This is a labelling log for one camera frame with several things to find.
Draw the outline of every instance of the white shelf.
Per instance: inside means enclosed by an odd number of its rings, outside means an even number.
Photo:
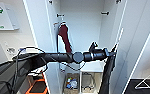
[[[105,63],[100,61],[86,62],[86,64],[80,71],[81,72],[103,72],[104,65]]]

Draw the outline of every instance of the white cabinet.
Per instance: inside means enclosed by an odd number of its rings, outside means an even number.
[[[13,8],[0,2],[0,30],[19,29]]]
[[[85,66],[80,70],[80,94],[97,94],[97,92],[99,91],[99,87],[101,85],[101,80],[102,80],[102,73],[103,73],[103,69],[104,69],[104,65],[105,63],[102,61],[92,61],[92,62],[87,62],[85,64]],[[93,86],[94,90],[92,90],[92,93],[89,92],[83,92],[82,93],[82,83],[88,83],[88,82],[83,82],[83,73],[89,73],[92,76],[91,80],[92,80],[92,84],[91,86]]]

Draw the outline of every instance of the floor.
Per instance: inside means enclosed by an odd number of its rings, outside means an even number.
[[[142,79],[131,79],[125,94],[150,94],[150,89],[135,89],[135,86],[141,81]],[[150,85],[150,79],[146,80],[145,82]]]

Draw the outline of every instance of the wire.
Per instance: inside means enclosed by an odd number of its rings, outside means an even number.
[[[18,74],[18,58],[19,58],[19,55],[20,53],[25,50],[25,49],[28,49],[28,48],[34,48],[34,49],[37,49],[43,53],[45,53],[45,51],[39,49],[39,48],[36,48],[36,47],[25,47],[23,48],[22,50],[20,50],[17,54],[17,57],[16,57],[16,71],[15,71],[15,74],[14,74],[14,79],[13,79],[13,82],[12,82],[12,92],[11,94],[14,94],[14,90],[15,90],[15,86],[16,86],[16,80],[17,80],[17,74]]]
[[[50,56],[50,58],[51,58],[52,60],[56,61],[56,62],[59,62],[59,61],[57,61],[56,59],[54,59],[52,56]],[[65,63],[62,63],[62,62],[59,62],[59,63],[65,65],[65,66],[68,66],[69,68],[71,68],[71,69],[74,70],[74,71],[79,71],[79,70],[81,70],[81,69],[84,67],[84,65],[86,64],[86,62],[84,62],[84,64],[83,64],[79,69],[75,69],[75,68],[73,68],[73,67],[71,67],[70,65],[67,65],[67,64],[65,64]]]

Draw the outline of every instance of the red object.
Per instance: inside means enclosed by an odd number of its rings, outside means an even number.
[[[35,83],[38,82],[38,81],[44,81],[44,82],[45,82],[45,79],[36,80]],[[27,92],[26,92],[25,94],[48,94],[48,93],[47,93],[47,92],[48,92],[47,87],[45,88],[45,90],[44,90],[43,93],[30,93],[30,91],[31,91],[31,89],[33,88],[34,84],[27,90]]]
[[[66,52],[70,52],[72,51],[72,49],[70,48],[70,42],[69,42],[69,39],[68,39],[68,28],[66,25],[61,25],[60,27],[60,30],[59,30],[59,34],[61,37],[62,37],[62,40],[65,44],[65,49],[66,49]]]

